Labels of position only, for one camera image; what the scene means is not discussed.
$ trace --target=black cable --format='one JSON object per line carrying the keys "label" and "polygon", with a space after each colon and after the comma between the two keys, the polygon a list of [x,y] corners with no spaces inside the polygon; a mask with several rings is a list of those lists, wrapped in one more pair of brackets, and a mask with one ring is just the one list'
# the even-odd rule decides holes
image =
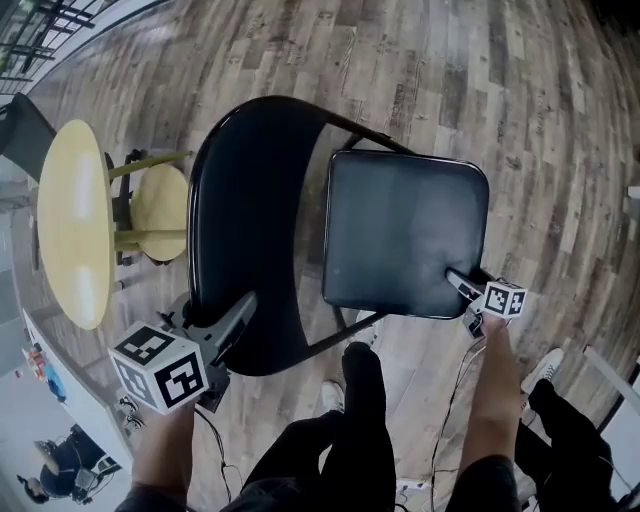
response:
{"label": "black cable", "polygon": [[216,429],[216,427],[213,426],[213,423],[211,423],[209,419],[204,414],[202,414],[198,409],[196,409],[195,411],[196,411],[196,414],[198,414],[198,416],[200,416],[204,421],[206,421],[209,424],[209,426],[211,427],[211,431],[213,432],[213,435],[216,438],[216,443],[218,444],[218,450],[220,450],[220,474],[222,475],[222,481],[224,482],[224,486],[227,489],[227,498],[229,499],[229,503],[231,503],[231,490],[229,489],[229,483],[227,482],[227,475],[225,474],[224,470],[226,468],[234,468],[238,472],[238,476],[240,477],[241,489],[242,487],[244,487],[244,482],[242,481],[242,474],[240,473],[238,466],[235,466],[233,464],[227,464],[224,457],[224,446],[222,445],[222,436],[220,436],[218,429]]}
{"label": "black cable", "polygon": [[471,352],[471,350],[473,350],[478,344],[482,343],[485,339],[481,338],[478,341],[476,341],[473,345],[471,345],[467,351],[464,353],[464,356],[462,356],[462,362],[460,363],[460,368],[458,369],[458,375],[456,375],[456,383],[453,386],[453,391],[451,392],[451,398],[449,398],[449,405],[447,406],[447,413],[444,415],[444,421],[442,422],[442,427],[440,428],[440,433],[438,434],[438,439],[436,439],[436,445],[433,448],[433,454],[431,455],[431,489],[429,492],[430,495],[430,502],[431,502],[431,511],[433,512],[435,510],[434,508],[434,496],[433,496],[433,492],[434,492],[434,487],[436,485],[436,455],[438,453],[438,446],[440,445],[440,439],[442,439],[442,434],[444,433],[444,427],[447,424],[447,421],[449,420],[449,416],[451,415],[451,408],[453,407],[453,401],[456,397],[456,391],[458,390],[458,386],[460,385],[460,381],[461,379],[461,374],[462,374],[462,367],[464,366],[464,360],[467,358],[467,356],[469,355],[469,352]]}

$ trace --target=black pants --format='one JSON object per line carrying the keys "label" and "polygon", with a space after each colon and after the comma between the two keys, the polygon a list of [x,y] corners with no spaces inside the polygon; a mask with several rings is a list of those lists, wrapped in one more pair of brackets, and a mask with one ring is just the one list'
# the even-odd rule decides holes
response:
{"label": "black pants", "polygon": [[[290,424],[264,454],[245,485],[274,477],[296,477],[317,491],[331,510],[393,510],[396,473],[385,425],[386,397],[378,356],[353,342],[342,357],[347,389],[345,412]],[[322,474],[320,454],[332,446]]]}
{"label": "black pants", "polygon": [[71,428],[71,435],[67,438],[77,450],[82,467],[93,469],[98,461],[104,457],[102,449],[78,425]]}
{"label": "black pants", "polygon": [[606,462],[611,462],[611,449],[591,421],[558,396],[548,380],[536,384],[529,403],[551,446],[520,422],[515,462],[535,482],[542,512],[582,506],[613,510],[609,492],[613,469]]}

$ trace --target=yellow tabletop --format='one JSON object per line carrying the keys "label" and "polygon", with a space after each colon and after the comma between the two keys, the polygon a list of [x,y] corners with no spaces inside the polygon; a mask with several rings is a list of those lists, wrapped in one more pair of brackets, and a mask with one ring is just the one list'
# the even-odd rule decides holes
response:
{"label": "yellow tabletop", "polygon": [[42,262],[60,307],[79,327],[96,328],[114,281],[114,227],[104,152],[84,121],[65,124],[49,148],[37,218]]}

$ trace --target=chair seat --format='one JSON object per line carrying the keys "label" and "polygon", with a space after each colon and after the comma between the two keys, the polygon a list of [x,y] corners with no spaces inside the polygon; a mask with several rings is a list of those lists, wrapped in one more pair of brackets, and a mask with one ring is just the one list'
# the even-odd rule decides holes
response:
{"label": "chair seat", "polygon": [[331,159],[323,295],[335,306],[450,319],[445,278],[480,266],[489,185],[473,164],[379,151]]}

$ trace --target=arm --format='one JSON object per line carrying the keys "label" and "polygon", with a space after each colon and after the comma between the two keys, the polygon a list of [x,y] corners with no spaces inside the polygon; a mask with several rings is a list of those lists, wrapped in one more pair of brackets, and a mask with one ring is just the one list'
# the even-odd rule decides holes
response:
{"label": "arm", "polygon": [[489,455],[513,461],[520,420],[520,381],[504,320],[484,315],[485,358],[473,395],[460,471]]}
{"label": "arm", "polygon": [[152,488],[186,505],[193,465],[194,410],[192,402],[148,422],[133,461],[133,488]]}
{"label": "arm", "polygon": [[45,450],[38,441],[34,442],[33,445],[36,447],[36,451],[44,460],[45,466],[49,468],[49,471],[58,476],[60,474],[60,467],[58,466],[58,463],[55,461],[55,459],[51,456],[51,454],[47,450]]}

